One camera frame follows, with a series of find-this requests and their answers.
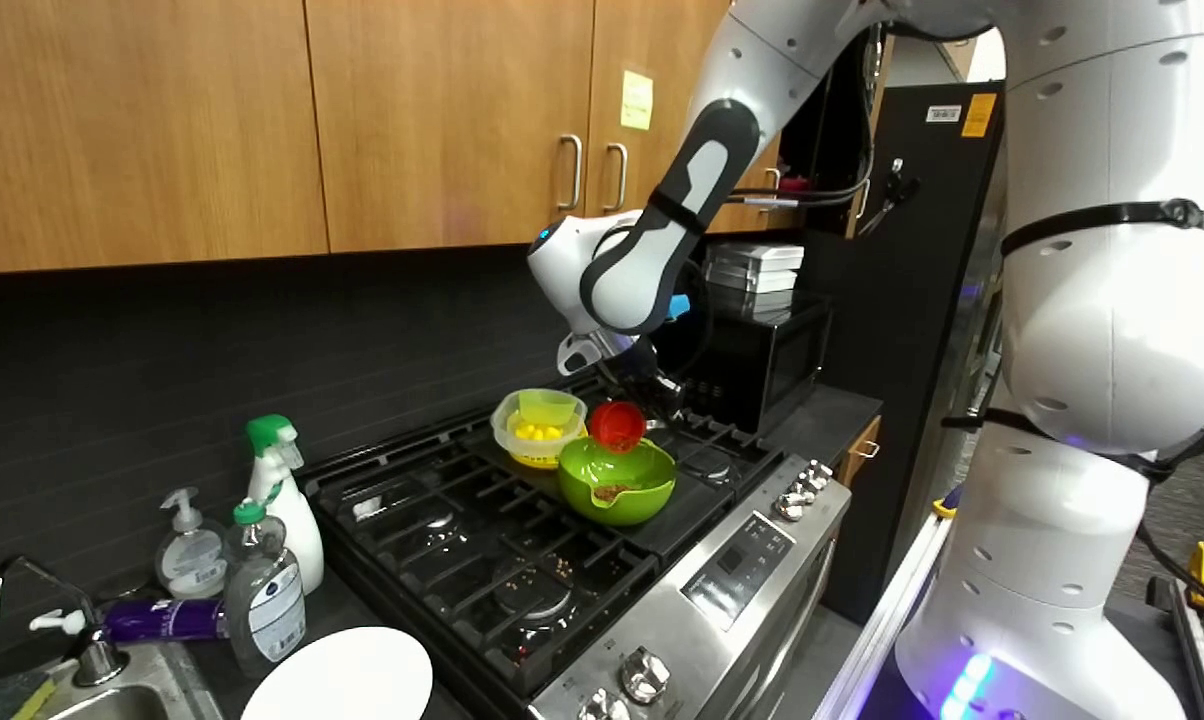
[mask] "dish soap bottle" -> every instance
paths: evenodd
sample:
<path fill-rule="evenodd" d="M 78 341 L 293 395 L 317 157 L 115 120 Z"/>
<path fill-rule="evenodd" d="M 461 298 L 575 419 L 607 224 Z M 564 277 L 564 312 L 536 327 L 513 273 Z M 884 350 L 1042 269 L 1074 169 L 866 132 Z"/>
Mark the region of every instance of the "dish soap bottle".
<path fill-rule="evenodd" d="M 192 490 L 176 490 L 159 508 L 170 508 L 170 532 L 159 549 L 159 584 L 176 600 L 213 600 L 226 584 L 226 549 L 192 505 Z"/>
<path fill-rule="evenodd" d="M 224 619 L 244 676 L 258 681 L 307 638 L 307 603 L 297 558 L 285 549 L 285 521 L 248 502 L 237 505 L 233 521 L 241 538 Z"/>
<path fill-rule="evenodd" d="M 293 480 L 293 471 L 305 470 L 297 430 L 287 416 L 255 416 L 248 419 L 248 445 L 255 453 L 248 502 L 285 521 L 305 592 L 311 596 L 322 584 L 322 541 L 307 497 Z"/>

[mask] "stainless steel oven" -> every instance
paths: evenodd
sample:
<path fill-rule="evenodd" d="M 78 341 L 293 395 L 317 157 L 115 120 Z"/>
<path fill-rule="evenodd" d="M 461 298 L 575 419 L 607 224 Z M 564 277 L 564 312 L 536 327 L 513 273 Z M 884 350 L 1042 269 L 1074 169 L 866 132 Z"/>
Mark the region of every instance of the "stainless steel oven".
<path fill-rule="evenodd" d="M 763 718 L 846 494 L 702 416 L 653 441 L 681 490 L 638 528 L 568 514 L 484 419 L 364 448 L 307 494 L 345 581 L 411 616 L 472 718 Z"/>

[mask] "white bottle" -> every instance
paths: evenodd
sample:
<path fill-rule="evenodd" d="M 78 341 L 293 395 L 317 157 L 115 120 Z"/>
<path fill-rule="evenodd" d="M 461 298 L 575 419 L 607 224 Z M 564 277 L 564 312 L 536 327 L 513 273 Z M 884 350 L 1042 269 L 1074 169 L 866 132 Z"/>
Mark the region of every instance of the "white bottle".
<path fill-rule="evenodd" d="M 251 462 L 248 497 L 267 517 L 285 521 L 287 551 L 305 576 L 305 596 L 311 596 L 322 581 L 322 538 L 281 453 L 258 453 Z"/>
<path fill-rule="evenodd" d="M 169 494 L 159 508 L 170 508 L 170 538 L 159 549 L 159 581 L 176 600 L 213 600 L 226 584 L 226 546 L 192 508 L 192 490 Z"/>

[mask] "green bowl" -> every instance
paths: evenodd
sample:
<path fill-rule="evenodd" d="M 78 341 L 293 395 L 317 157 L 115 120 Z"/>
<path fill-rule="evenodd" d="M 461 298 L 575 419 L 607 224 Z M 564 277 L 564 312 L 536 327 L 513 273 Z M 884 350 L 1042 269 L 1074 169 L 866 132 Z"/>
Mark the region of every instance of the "green bowl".
<path fill-rule="evenodd" d="M 674 494 L 674 462 L 638 441 L 607 453 L 595 441 L 571 441 L 561 453 L 561 497 L 593 524 L 648 524 Z"/>

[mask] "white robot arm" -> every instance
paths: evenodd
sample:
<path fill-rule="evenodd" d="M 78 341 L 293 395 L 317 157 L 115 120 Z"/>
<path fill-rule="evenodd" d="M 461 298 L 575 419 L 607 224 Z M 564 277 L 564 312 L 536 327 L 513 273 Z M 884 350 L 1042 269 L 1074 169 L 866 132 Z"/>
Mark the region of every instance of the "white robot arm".
<path fill-rule="evenodd" d="M 1128 462 L 1204 434 L 1204 0 L 735 0 L 648 208 L 564 221 L 528 261 L 564 355 L 663 321 L 722 193 L 878 25 L 1009 41 L 1002 383 L 1041 430 L 983 430 L 901 676 L 942 720 L 1184 718 L 1102 603 L 1142 517 Z"/>

